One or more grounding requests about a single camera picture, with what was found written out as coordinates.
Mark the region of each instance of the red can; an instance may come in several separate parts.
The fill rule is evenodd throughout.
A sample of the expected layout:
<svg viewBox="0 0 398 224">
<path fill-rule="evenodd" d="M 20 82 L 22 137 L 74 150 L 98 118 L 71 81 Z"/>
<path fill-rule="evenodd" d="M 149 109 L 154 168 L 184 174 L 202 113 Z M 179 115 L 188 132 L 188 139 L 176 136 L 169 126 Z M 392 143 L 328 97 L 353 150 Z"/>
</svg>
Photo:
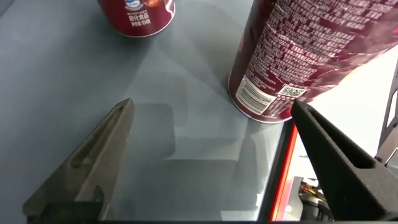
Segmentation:
<svg viewBox="0 0 398 224">
<path fill-rule="evenodd" d="M 313 100 L 397 45 L 397 28 L 398 0 L 254 0 L 229 95 L 252 119 L 288 120 L 295 99 Z"/>
<path fill-rule="evenodd" d="M 148 37 L 174 18 L 174 0 L 98 0 L 109 23 L 129 37 Z"/>
</svg>

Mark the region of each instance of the barcode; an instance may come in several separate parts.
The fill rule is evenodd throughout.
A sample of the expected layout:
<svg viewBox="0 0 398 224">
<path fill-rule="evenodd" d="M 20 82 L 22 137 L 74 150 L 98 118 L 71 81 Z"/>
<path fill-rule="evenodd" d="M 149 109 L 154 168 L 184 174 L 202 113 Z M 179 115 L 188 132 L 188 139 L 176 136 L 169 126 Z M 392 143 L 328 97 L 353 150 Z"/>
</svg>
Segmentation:
<svg viewBox="0 0 398 224">
<path fill-rule="evenodd" d="M 236 98 L 248 110 L 261 115 L 276 99 L 276 96 L 262 92 L 247 76 L 243 76 L 242 82 L 236 92 Z"/>
<path fill-rule="evenodd" d="M 278 95 L 291 96 L 294 98 L 298 98 L 298 97 L 302 96 L 305 92 L 306 92 L 306 89 L 301 89 L 301 88 L 296 88 L 296 87 L 291 87 L 291 86 L 285 85 L 278 92 Z"/>
</svg>

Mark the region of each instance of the logo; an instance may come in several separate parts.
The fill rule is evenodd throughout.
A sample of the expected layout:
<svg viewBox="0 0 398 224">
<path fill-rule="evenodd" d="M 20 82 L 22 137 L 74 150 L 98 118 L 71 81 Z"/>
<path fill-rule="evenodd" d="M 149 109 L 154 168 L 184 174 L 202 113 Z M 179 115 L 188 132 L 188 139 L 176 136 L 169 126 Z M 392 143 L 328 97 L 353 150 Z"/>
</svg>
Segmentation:
<svg viewBox="0 0 398 224">
<path fill-rule="evenodd" d="M 130 11 L 137 11 L 143 7 L 140 0 L 124 0 L 126 2 L 126 9 Z"/>
</svg>

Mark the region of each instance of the white surface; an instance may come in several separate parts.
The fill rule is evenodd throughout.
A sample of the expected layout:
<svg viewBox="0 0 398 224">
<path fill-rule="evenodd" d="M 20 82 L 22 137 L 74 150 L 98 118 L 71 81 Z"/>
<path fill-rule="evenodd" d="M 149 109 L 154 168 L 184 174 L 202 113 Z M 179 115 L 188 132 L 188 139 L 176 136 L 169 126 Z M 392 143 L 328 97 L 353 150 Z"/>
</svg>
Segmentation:
<svg viewBox="0 0 398 224">
<path fill-rule="evenodd" d="M 398 46 L 359 67 L 336 88 L 310 103 L 371 156 L 377 153 L 397 59 Z M 298 137 L 290 170 L 295 176 L 316 178 L 306 155 Z"/>
</svg>

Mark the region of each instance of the table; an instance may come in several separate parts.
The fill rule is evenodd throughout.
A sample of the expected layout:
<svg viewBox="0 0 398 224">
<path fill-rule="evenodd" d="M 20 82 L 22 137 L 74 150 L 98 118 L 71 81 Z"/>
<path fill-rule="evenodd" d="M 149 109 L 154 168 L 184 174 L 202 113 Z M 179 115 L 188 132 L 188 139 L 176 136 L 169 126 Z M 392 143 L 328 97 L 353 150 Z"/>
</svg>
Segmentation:
<svg viewBox="0 0 398 224">
<path fill-rule="evenodd" d="M 129 39 L 94 1 L 16 0 L 0 18 L 4 223 L 24 222 L 22 203 L 128 97 L 118 219 L 256 220 L 283 124 L 251 121 L 226 91 L 250 5 L 177 0 L 166 30 Z"/>
</svg>

